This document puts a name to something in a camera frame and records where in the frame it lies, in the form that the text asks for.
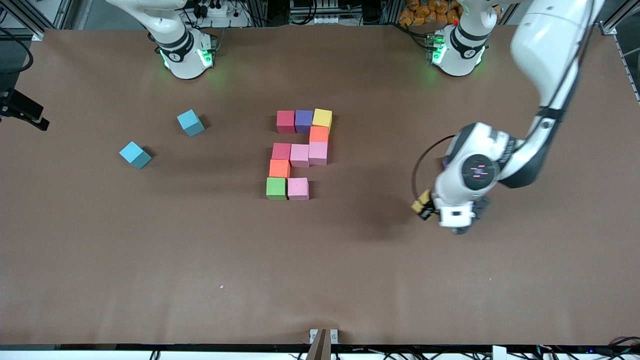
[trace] wooden block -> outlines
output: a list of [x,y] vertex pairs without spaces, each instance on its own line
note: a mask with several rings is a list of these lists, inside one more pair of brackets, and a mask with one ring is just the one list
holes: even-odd
[[309,181],[306,177],[292,177],[287,180],[289,200],[309,200]]
[[316,109],[314,111],[313,125],[328,127],[329,132],[331,132],[332,118],[333,112],[331,110]]
[[294,143],[291,145],[291,167],[309,167],[309,145]]
[[288,160],[291,156],[291,144],[275,142],[271,151],[271,159]]
[[310,165],[326,165],[327,150],[328,150],[328,147],[326,142],[310,142],[309,143],[309,164]]
[[138,170],[143,168],[151,156],[147,154],[138,144],[130,142],[120,151],[120,155]]
[[290,173],[289,160],[271,159],[269,161],[269,177],[289,177]]
[[309,142],[329,142],[329,128],[313,125],[309,131]]
[[293,110],[278,110],[276,127],[280,134],[296,133],[296,112]]
[[296,132],[300,134],[309,134],[311,124],[314,121],[314,112],[312,110],[296,110]]
[[283,177],[267,177],[267,198],[287,200],[287,180]]
[[204,126],[198,118],[198,115],[196,115],[193,110],[189,110],[178,115],[178,122],[180,123],[182,130],[184,130],[184,132],[189,136],[193,136],[204,131]]

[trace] brown table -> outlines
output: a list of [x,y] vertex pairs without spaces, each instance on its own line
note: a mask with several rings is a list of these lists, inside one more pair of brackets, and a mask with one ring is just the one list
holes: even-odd
[[[450,78],[393,28],[239,29],[181,81],[144,31],[52,31],[17,88],[45,133],[0,126],[2,343],[604,344],[640,332],[640,108],[594,36],[540,179],[465,236],[410,209],[435,140],[482,120],[523,136],[537,93],[498,28]],[[278,109],[334,111],[309,202],[264,196]],[[209,128],[194,138],[176,115]],[[155,155],[136,170],[128,142]],[[433,157],[444,153],[444,146]],[[420,173],[431,186],[437,166]]]

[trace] purple cube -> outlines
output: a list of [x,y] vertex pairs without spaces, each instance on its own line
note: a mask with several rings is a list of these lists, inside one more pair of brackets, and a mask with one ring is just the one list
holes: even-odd
[[296,132],[309,134],[311,123],[314,121],[313,110],[296,110]]

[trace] toy block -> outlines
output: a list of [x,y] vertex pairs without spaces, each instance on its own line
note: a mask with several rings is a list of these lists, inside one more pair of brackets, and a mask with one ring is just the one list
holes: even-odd
[[271,159],[269,162],[269,177],[289,177],[291,165],[289,160]]
[[141,169],[151,160],[151,156],[134,142],[125,146],[120,155],[137,169]]
[[267,198],[287,200],[287,180],[283,177],[267,177]]
[[280,134],[296,133],[296,112],[293,110],[278,110],[276,127]]
[[289,162],[291,162],[292,167],[309,167],[309,145],[302,143],[292,144]]
[[314,112],[312,110],[296,110],[296,132],[297,133],[309,134],[313,121],[314,121]]
[[309,142],[329,142],[329,128],[313,125],[309,132]]
[[309,165],[326,165],[328,146],[326,142],[309,143]]
[[273,143],[273,151],[271,151],[271,159],[288,160],[291,156],[291,144],[276,142]]
[[332,118],[333,112],[331,110],[316,109],[314,111],[313,125],[328,127],[329,132],[331,132]]
[[193,110],[189,110],[184,114],[178,115],[178,122],[180,122],[182,130],[184,130],[184,132],[189,136],[193,136],[204,131],[204,126],[200,119],[198,119],[198,115],[196,115]]
[[309,181],[306,177],[292,177],[287,183],[289,200],[309,200]]

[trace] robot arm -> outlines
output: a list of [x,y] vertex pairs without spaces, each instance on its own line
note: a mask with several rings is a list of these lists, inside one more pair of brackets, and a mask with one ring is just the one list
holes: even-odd
[[[577,85],[576,54],[603,3],[604,0],[531,3],[513,37],[511,54],[540,93],[538,113],[524,139],[481,122],[465,126],[454,137],[447,150],[445,170],[436,178],[430,194],[441,226],[464,233],[487,205],[484,195],[497,183],[520,188],[536,180]],[[457,33],[450,31],[445,44],[447,39],[454,40]],[[458,65],[475,66],[473,57],[464,59],[464,54],[457,51],[447,54],[452,59],[457,56]]]
[[211,35],[187,29],[175,10],[187,0],[107,0],[140,21],[160,47],[164,66],[181,79],[193,79],[213,66]]

